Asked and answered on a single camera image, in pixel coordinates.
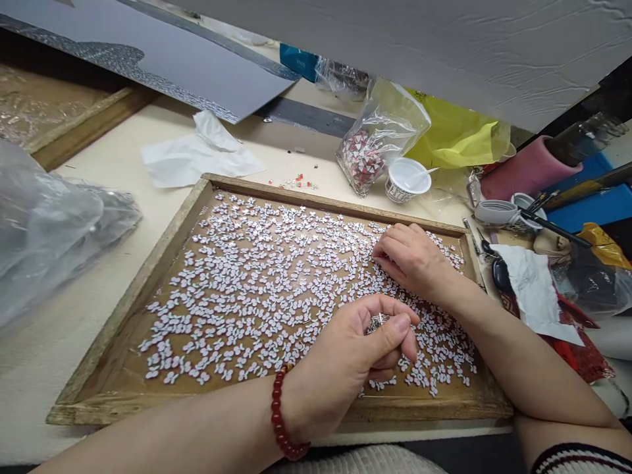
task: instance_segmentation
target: striped sleeve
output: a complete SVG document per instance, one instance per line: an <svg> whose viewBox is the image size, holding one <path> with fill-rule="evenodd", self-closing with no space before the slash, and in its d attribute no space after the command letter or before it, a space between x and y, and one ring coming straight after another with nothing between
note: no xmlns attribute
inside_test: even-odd
<svg viewBox="0 0 632 474"><path fill-rule="evenodd" d="M557 444L544 451L531 474L632 474L632 461L581 443Z"/></svg>

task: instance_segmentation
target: wooden tray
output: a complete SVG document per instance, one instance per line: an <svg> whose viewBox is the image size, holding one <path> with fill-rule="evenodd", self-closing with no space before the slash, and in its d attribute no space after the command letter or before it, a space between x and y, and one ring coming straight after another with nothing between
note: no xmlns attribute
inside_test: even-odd
<svg viewBox="0 0 632 474"><path fill-rule="evenodd" d="M62 51L0 28L0 138L46 170L160 94Z"/></svg>
<svg viewBox="0 0 632 474"><path fill-rule="evenodd" d="M231 382L224 382L216 376L212 376L211 381L204 386L188 377L180 378L173 385L165 385L158 379L147 381L144 377L147 353L138 351L139 343L149 333L156 318L146 307L156 299L168 298L174 289L169 286L169 280L183 268L183 255L194 249L194 246L199 246L190 237L199 232L196 224L205 218L208 209L219 203L215 199L217 188L238 196L263 199L273 206L280 203L304 205L308 210L313 209L318 213L342 214L348 221L418 223L437 236L442 236L444 243L461 249L465 259L461 269L469 278L480 281L478 266L474 265L471 240L464 228L205 174L194 186L70 378L48 415L48 423L107 425L173 398L204 393L236 383L236 377ZM173 342L174 351L176 346L182 347L178 342ZM372 392L370 396L367 393L367 396L355 401L343 422L343 429L347 426L347 430L352 427L352 431L366 431L378 429L379 423L390 423L391 426L395 423L399 429L405 429L415 422L433 419L510 417L513 413L511 405L478 354L476 366L477 373L469 374L469 388L460 383L441 385L437 398L431 398L427 389L404 383L387 386L383 392Z"/></svg>

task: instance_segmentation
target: red bead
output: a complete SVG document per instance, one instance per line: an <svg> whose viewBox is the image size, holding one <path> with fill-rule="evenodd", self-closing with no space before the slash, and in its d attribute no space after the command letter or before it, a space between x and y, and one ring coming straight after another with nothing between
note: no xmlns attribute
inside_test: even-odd
<svg viewBox="0 0 632 474"><path fill-rule="evenodd" d="M281 386L283 385L283 378L285 377L285 374L289 372L291 368L291 365L283 365L279 372L276 373L274 388L272 391L272 404L270 406L272 409L272 416L270 417L270 420L272 421L272 426L275 432L276 443L281 449L283 456L291 461L296 461L305 455L307 449L309 448L309 443L292 444L288 438L288 434L283 423L283 416L281 414Z"/></svg>

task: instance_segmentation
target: pink tube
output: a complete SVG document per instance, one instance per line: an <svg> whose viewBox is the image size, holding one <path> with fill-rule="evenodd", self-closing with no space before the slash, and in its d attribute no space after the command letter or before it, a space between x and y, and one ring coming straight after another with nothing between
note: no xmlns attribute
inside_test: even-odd
<svg viewBox="0 0 632 474"><path fill-rule="evenodd" d="M481 190L486 199L509 201L517 192L535 198L539 191L577 174L583 169L566 166L546 149L544 141L551 138L542 135L502 166L481 179Z"/></svg>

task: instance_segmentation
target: hand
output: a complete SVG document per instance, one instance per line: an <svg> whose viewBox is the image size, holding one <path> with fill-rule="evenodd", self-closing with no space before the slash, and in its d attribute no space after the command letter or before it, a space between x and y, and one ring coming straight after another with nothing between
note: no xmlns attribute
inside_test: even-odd
<svg viewBox="0 0 632 474"><path fill-rule="evenodd" d="M395 224L373 249L373 259L406 290L445 307L462 277L417 224Z"/></svg>
<svg viewBox="0 0 632 474"><path fill-rule="evenodd" d="M372 315L391 318L365 336ZM386 295L365 296L340 308L283 384L281 411L293 442L333 433L367 379L393 378L403 353L417 360L411 324L419 316Z"/></svg>

